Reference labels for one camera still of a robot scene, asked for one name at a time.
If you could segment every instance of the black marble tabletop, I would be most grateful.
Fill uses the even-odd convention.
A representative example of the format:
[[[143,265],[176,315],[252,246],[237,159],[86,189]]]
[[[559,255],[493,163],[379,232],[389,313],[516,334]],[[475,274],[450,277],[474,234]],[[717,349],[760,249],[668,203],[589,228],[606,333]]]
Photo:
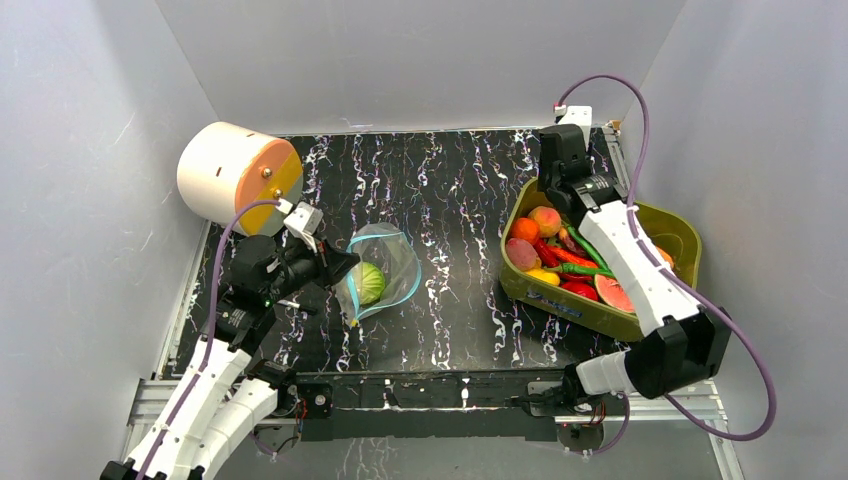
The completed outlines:
[[[613,169],[600,129],[595,168]],[[344,247],[368,223],[408,234],[421,286],[403,304],[350,328],[330,292],[310,285],[277,306],[260,354],[299,371],[421,371],[564,366],[622,344],[509,299],[498,284],[498,246],[522,186],[536,175],[533,130],[291,137],[304,168],[303,201],[324,212],[323,233]],[[208,315],[209,277],[223,228],[213,225],[180,338],[166,375],[183,372]],[[229,241],[226,257],[238,244]]]

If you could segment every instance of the green basket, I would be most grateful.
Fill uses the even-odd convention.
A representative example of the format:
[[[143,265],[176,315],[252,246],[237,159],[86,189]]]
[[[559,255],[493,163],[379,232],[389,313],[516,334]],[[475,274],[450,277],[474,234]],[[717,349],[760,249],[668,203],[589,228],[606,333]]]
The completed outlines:
[[[638,205],[636,218],[645,233],[656,246],[671,255],[675,275],[694,287],[701,261],[701,238],[698,232],[689,222],[671,212],[644,203]],[[536,179],[533,178],[521,189],[504,232],[511,231],[512,223],[516,219],[526,216],[538,206],[552,207],[545,194],[536,190]],[[501,238],[501,256],[504,262],[500,283],[510,298],[620,341],[635,342],[644,338],[635,315],[544,283],[515,268],[506,256],[506,240],[504,235]]]

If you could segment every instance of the green cabbage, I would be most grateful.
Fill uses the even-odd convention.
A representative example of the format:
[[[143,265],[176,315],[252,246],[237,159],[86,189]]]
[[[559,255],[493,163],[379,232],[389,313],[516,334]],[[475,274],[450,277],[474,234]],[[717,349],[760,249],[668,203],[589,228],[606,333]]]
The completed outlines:
[[[353,283],[356,285],[356,295],[361,305],[374,303],[380,299],[386,289],[386,277],[376,266],[359,262],[352,270]]]

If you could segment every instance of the ziplock bag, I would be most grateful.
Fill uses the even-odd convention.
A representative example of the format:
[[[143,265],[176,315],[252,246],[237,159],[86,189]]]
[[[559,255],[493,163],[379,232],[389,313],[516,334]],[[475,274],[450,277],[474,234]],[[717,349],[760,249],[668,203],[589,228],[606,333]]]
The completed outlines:
[[[377,267],[385,278],[385,289],[375,302],[363,305],[360,302],[364,276],[368,272],[362,263],[354,267],[334,287],[336,299],[342,308],[345,323],[356,327],[368,316],[393,307],[409,299],[421,283],[421,263],[406,235],[390,223],[375,223],[362,227],[353,234],[348,252],[358,253],[362,262]]]

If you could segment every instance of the white wall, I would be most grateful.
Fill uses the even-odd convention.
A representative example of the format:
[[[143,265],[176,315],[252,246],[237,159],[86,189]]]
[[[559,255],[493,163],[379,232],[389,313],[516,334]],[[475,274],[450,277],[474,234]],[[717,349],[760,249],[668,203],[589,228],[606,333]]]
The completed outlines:
[[[175,189],[216,116],[152,1],[0,7],[0,477],[97,478],[201,220]]]
[[[543,125],[588,73],[641,81],[685,3],[157,1],[221,119],[274,133]]]
[[[737,445],[752,480],[848,471],[845,25],[845,2],[692,0],[643,85],[653,141],[638,193],[694,222],[703,290],[774,374],[774,429]],[[631,160],[638,118],[624,126]],[[718,380],[732,429],[759,425],[764,389],[737,341]]]

